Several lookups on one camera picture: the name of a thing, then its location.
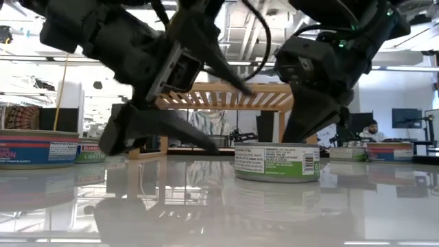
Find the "wooden rack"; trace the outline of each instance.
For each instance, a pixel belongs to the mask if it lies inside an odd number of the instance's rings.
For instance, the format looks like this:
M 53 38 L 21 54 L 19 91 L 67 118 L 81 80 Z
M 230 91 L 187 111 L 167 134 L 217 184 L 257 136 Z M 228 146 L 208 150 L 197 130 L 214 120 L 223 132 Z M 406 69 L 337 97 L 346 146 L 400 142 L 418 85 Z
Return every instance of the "wooden rack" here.
M 283 83 L 250 83 L 254 96 L 247 97 L 224 82 L 196 82 L 188 93 L 163 93 L 156 104 L 161 109 L 197 110 L 272 110 L 279 112 L 279 140 L 285 131 L 285 113 L 290 111 L 294 98 L 290 87 Z M 317 143 L 317 137 L 310 137 L 307 143 Z M 167 137 L 161 137 L 161 151 L 140 154 L 131 151 L 130 158 L 140 159 L 166 155 Z

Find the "glossy table surface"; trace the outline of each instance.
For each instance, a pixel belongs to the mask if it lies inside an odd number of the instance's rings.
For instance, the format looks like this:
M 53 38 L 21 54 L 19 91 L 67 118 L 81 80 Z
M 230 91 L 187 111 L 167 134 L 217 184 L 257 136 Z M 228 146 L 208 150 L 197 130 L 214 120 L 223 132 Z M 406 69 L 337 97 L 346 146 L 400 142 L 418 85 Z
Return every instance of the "glossy table surface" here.
M 331 162 L 235 178 L 233 157 L 0 172 L 1 246 L 439 246 L 439 166 Z

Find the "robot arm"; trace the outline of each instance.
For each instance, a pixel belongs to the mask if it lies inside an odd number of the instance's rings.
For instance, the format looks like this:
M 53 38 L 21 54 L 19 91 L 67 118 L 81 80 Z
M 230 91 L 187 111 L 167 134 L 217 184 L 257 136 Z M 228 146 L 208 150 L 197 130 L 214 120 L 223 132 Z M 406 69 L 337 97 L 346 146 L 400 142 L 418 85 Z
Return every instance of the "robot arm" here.
M 230 69 L 217 43 L 219 30 L 214 20 L 224 0 L 180 0 L 166 32 L 153 30 L 121 6 L 151 3 L 156 10 L 159 0 L 20 3 L 46 18 L 41 43 L 69 53 L 79 45 L 86 57 L 112 69 L 117 81 L 133 86 L 132 99 L 108 120 L 102 135 L 99 146 L 109 155 L 142 146 L 149 134 L 170 135 L 215 150 L 208 137 L 174 111 L 160 110 L 154 104 L 160 93 L 189 91 L 204 64 L 242 93 L 252 94 Z M 295 99 L 283 141 L 301 142 L 329 124 L 347 124 L 347 106 L 357 80 L 370 71 L 383 42 L 409 34 L 410 27 L 396 10 L 396 1 L 290 3 L 320 22 L 299 30 L 276 53 L 275 70 L 289 83 Z M 322 29 L 316 40 L 299 37 L 312 29 Z

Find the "person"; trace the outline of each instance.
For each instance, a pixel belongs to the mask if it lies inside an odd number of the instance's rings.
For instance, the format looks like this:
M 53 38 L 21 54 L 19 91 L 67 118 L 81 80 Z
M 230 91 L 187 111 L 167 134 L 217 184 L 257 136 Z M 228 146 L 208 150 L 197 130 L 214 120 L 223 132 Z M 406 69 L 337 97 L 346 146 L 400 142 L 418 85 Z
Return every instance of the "person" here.
M 372 120 L 359 135 L 360 137 L 372 138 L 376 142 L 380 142 L 386 139 L 384 133 L 378 131 L 378 123 L 375 120 Z

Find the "barcode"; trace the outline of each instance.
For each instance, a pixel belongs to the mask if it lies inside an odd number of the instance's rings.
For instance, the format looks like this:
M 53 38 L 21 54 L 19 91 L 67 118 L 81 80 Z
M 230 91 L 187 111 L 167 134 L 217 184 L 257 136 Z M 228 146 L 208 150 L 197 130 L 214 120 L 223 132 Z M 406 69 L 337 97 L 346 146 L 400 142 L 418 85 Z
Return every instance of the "barcode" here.
M 314 154 L 304 154 L 302 162 L 303 175 L 314 174 Z

